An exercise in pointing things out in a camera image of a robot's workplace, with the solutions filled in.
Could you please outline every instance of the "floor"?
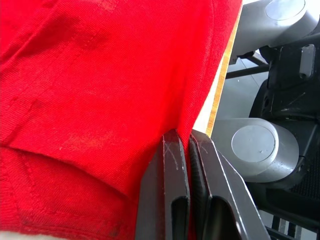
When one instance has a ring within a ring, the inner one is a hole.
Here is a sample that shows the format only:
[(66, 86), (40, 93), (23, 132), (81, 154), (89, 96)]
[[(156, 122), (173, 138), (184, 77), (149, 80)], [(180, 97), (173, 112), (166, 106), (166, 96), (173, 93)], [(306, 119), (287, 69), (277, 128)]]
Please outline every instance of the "floor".
[[(234, 72), (242, 69), (256, 67), (247, 59), (238, 59), (236, 64), (229, 65), (227, 72)], [(217, 120), (247, 118), (254, 103), (261, 84), (268, 78), (268, 73), (263, 72), (255, 75), (242, 76), (226, 79), (224, 82)], [(259, 211), (262, 222), (271, 228), (273, 215)], [(282, 232), (288, 232), (287, 221), (282, 221)], [(316, 240), (317, 235), (306, 229), (302, 229), (300, 240)]]

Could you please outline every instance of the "red sweater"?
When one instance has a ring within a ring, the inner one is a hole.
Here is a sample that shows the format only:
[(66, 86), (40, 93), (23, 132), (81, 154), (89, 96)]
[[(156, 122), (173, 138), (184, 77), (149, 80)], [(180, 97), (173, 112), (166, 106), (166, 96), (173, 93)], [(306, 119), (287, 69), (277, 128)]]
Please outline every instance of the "red sweater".
[(1, 0), (0, 229), (133, 239), (162, 134), (188, 136), (241, 0)]

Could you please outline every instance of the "red knit fabric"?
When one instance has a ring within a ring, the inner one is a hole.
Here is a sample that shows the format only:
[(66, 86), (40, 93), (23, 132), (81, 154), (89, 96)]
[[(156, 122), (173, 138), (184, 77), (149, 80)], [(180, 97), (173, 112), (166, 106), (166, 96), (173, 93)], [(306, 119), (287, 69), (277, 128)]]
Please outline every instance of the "red knit fabric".
[(0, 229), (133, 239), (162, 134), (187, 146), (241, 0), (1, 0)]

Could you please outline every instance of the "white surface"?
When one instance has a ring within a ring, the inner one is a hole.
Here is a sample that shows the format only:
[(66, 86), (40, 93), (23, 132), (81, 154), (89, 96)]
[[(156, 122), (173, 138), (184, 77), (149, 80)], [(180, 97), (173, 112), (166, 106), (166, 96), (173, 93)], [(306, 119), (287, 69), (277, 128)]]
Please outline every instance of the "white surface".
[(193, 125), (193, 129), (197, 130), (202, 133), (206, 133), (211, 110), (214, 104), (214, 99), (215, 99), (215, 94), (218, 86), (218, 81), (219, 81), (219, 75), (222, 67), (222, 60), (220, 61), (220, 64), (218, 66), (218, 69), (216, 71), (212, 86), (210, 88), (209, 94), (206, 97), (204, 104), (201, 108), (201, 111), (195, 120), (195, 123)]
[(65, 238), (57, 238), (47, 235), (26, 235), (11, 231), (0, 231), (1, 240), (63, 240)]

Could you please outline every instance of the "table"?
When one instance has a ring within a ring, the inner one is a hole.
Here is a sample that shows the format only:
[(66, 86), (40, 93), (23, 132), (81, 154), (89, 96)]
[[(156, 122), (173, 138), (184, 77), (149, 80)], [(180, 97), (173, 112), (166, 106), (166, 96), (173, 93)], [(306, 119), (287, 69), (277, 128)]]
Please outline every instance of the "table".
[(235, 21), (233, 30), (231, 32), (226, 49), (223, 53), (219, 67), (216, 71), (216, 75), (214, 77), (209, 94), (193, 126), (193, 129), (198, 130), (202, 133), (206, 133), (209, 137), (211, 137), (214, 128), (219, 102), (229, 66), (231, 52), (236, 38), (240, 15), (241, 10), (239, 11), (237, 19)]

